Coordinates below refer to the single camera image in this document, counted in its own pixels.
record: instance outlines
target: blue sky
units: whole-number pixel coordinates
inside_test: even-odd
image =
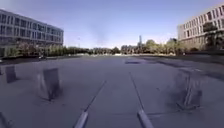
[[[64,29],[64,44],[135,45],[177,37],[177,25],[223,0],[0,0],[0,8]]]

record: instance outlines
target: bollard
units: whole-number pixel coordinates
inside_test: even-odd
[[[60,83],[58,69],[45,69],[38,75],[39,89],[38,94],[41,98],[51,101],[60,93]]]
[[[2,70],[1,70],[1,67],[0,67],[0,75],[2,75]]]
[[[179,75],[179,90],[176,96],[179,97],[177,104],[181,109],[195,109],[200,106],[202,90],[200,88],[200,73],[191,69],[182,69],[182,76]]]
[[[6,118],[1,112],[0,112],[0,128],[11,128],[10,122],[6,120]]]
[[[8,66],[5,68],[5,77],[7,83],[12,83],[17,80],[15,66]]]

